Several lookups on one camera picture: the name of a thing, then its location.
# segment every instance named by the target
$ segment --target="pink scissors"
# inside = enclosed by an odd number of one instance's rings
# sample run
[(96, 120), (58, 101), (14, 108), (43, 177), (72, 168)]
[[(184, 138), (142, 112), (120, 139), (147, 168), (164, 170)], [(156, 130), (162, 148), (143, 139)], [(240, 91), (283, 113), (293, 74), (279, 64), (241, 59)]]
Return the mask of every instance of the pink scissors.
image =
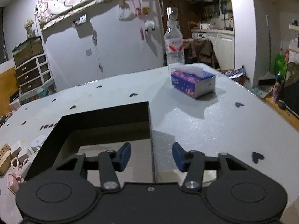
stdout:
[(19, 160), (17, 157), (15, 157), (13, 160), (11, 160), (11, 166), (15, 170), (14, 172), (10, 172), (7, 175), (7, 187), (8, 189), (16, 194), (16, 192), (19, 190), (19, 184), (22, 181), (22, 177), (19, 176)]

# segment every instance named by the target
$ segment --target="bottle label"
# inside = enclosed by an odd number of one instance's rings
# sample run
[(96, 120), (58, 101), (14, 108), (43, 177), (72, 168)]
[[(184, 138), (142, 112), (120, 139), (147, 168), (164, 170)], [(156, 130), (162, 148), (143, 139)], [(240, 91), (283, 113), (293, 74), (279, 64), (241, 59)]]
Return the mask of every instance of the bottle label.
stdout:
[(184, 50), (182, 39), (167, 39), (165, 40), (165, 45), (168, 53), (175, 53)]

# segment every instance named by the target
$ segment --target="broom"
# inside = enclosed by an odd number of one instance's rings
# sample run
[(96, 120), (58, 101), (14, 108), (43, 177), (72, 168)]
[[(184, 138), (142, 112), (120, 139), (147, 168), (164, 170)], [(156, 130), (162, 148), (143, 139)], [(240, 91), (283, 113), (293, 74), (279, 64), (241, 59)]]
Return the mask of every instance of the broom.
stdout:
[(270, 72), (271, 70), (271, 31), (270, 31), (270, 26), (269, 26), (269, 21), (268, 21), (268, 15), (266, 16), (266, 21), (267, 21), (267, 27), (269, 30), (269, 71), (261, 78), (259, 78), (259, 86), (264, 86), (264, 85), (273, 85), (275, 84), (276, 77)]

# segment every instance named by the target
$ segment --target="screw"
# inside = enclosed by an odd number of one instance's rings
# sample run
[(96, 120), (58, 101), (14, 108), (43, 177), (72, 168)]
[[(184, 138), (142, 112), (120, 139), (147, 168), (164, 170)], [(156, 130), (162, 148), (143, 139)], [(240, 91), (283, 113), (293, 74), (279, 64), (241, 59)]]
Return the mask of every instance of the screw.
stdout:
[(108, 181), (103, 184), (104, 189), (113, 190), (118, 187), (118, 184), (114, 181)]
[(149, 191), (149, 192), (153, 192), (153, 191), (155, 191), (155, 190), (156, 190), (155, 187), (148, 187), (148, 188), (147, 188), (147, 191)]
[(188, 189), (196, 189), (199, 187), (199, 183), (196, 182), (196, 181), (188, 181), (185, 183), (185, 186), (188, 188)]

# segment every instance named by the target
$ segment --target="purple tissue pack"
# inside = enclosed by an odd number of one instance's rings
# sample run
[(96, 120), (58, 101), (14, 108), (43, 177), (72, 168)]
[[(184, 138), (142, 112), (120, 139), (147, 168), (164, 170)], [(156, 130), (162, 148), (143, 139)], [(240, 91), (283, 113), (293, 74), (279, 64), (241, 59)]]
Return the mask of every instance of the purple tissue pack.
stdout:
[(215, 75), (207, 71), (204, 71), (203, 74), (203, 77), (198, 77), (182, 71), (173, 71), (171, 73), (171, 82), (176, 89), (196, 99), (215, 91)]

